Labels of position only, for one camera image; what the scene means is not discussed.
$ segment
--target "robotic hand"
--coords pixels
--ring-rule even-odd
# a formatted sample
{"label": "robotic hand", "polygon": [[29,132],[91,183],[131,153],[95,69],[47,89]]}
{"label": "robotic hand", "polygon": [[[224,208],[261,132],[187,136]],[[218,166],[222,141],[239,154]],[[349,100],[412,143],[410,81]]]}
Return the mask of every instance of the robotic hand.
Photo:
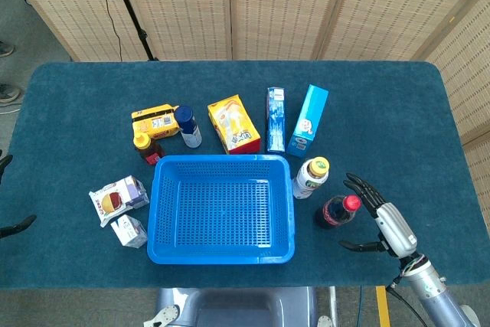
{"label": "robotic hand", "polygon": [[[395,286],[405,277],[436,327],[479,327],[480,323],[472,309],[457,304],[444,284],[446,279],[439,277],[429,258],[417,253],[417,238],[397,208],[386,202],[375,187],[358,176],[347,174],[347,178],[344,185],[361,198],[380,232],[379,241],[353,244],[342,240],[340,245],[354,252],[387,251],[392,257],[398,258],[400,275],[387,287],[387,291],[405,302],[394,291]],[[416,312],[415,314],[426,325]]]}
{"label": "robotic hand", "polygon": [[417,238],[410,226],[390,202],[386,202],[376,188],[354,174],[347,174],[345,186],[352,189],[361,198],[380,229],[380,241],[367,244],[353,244],[342,241],[341,245],[356,252],[387,251],[391,256],[400,258],[403,263],[417,258]]}
{"label": "robotic hand", "polygon": [[[6,155],[3,159],[0,160],[0,182],[2,182],[3,171],[7,167],[8,164],[12,161],[12,155]],[[32,214],[31,216],[26,217],[19,224],[7,227],[0,227],[0,239],[3,237],[8,237],[10,235],[14,235],[16,233],[20,233],[27,229],[36,219],[36,215]]]}

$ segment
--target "wooden panel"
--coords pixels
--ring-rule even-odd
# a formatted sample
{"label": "wooden panel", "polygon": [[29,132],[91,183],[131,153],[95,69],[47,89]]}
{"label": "wooden panel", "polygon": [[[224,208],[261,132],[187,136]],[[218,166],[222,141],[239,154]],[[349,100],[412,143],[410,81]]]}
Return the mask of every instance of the wooden panel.
{"label": "wooden panel", "polygon": [[490,123],[489,55],[490,0],[479,0],[427,58],[443,75],[463,144]]}
{"label": "wooden panel", "polygon": [[324,59],[410,59],[458,0],[344,0]]}
{"label": "wooden panel", "polygon": [[310,59],[332,0],[232,0],[236,59]]}
{"label": "wooden panel", "polygon": [[441,41],[468,14],[478,0],[458,0],[449,13],[442,19],[430,36],[423,42],[411,60],[426,60],[439,46]]}
{"label": "wooden panel", "polygon": [[[30,0],[74,60],[119,60],[119,44],[104,0]],[[123,0],[108,0],[123,60],[146,60]]]}
{"label": "wooden panel", "polygon": [[231,59],[230,0],[132,0],[160,60]]}
{"label": "wooden panel", "polygon": [[483,219],[490,233],[490,141],[465,152]]}

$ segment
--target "teal carpet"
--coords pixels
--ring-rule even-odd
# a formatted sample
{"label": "teal carpet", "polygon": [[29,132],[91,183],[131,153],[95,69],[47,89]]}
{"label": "teal carpet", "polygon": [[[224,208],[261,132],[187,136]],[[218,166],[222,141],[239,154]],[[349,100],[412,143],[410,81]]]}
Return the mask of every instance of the teal carpet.
{"label": "teal carpet", "polygon": [[[266,88],[285,87],[290,134],[311,82],[330,95],[309,156],[326,155],[331,174],[310,199],[295,202],[296,252],[291,261],[248,267],[158,266],[144,248],[121,247],[112,229],[99,227],[90,190],[127,175],[151,188],[153,169],[132,147],[132,111],[187,103],[194,107],[203,143],[193,150],[174,136],[162,140],[166,152],[222,153],[207,118],[208,103],[240,94],[264,137]],[[2,287],[386,283],[397,273],[395,259],[338,246],[342,239],[376,239],[377,227],[366,210],[335,231],[313,224],[318,206],[348,192],[342,184],[347,171],[369,179],[398,206],[419,238],[419,250],[451,283],[481,282],[490,272],[490,242],[446,91],[437,69],[426,63],[48,64],[31,80],[11,153],[15,158],[2,182],[0,216],[14,222],[35,213],[38,220],[0,243],[0,252],[11,260],[0,275]],[[302,160],[287,159],[296,172]],[[131,215],[147,225],[147,207]]]}

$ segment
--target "yellow stripe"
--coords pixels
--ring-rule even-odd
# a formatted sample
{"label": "yellow stripe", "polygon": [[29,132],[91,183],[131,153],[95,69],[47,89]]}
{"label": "yellow stripe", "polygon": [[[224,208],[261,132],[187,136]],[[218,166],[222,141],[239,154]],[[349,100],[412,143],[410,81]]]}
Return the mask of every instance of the yellow stripe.
{"label": "yellow stripe", "polygon": [[377,311],[380,316],[380,327],[390,327],[390,314],[384,286],[376,286]]}

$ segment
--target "blue box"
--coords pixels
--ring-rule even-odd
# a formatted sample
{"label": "blue box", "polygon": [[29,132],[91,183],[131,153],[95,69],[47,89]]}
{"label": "blue box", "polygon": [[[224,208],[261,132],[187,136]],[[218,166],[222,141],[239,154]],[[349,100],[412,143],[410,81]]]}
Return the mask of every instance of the blue box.
{"label": "blue box", "polygon": [[284,114],[284,89],[267,89],[267,152],[283,153],[286,150],[286,118]]}
{"label": "blue box", "polygon": [[328,91],[309,85],[298,122],[286,150],[290,155],[304,157],[315,138],[316,130],[327,103]]}

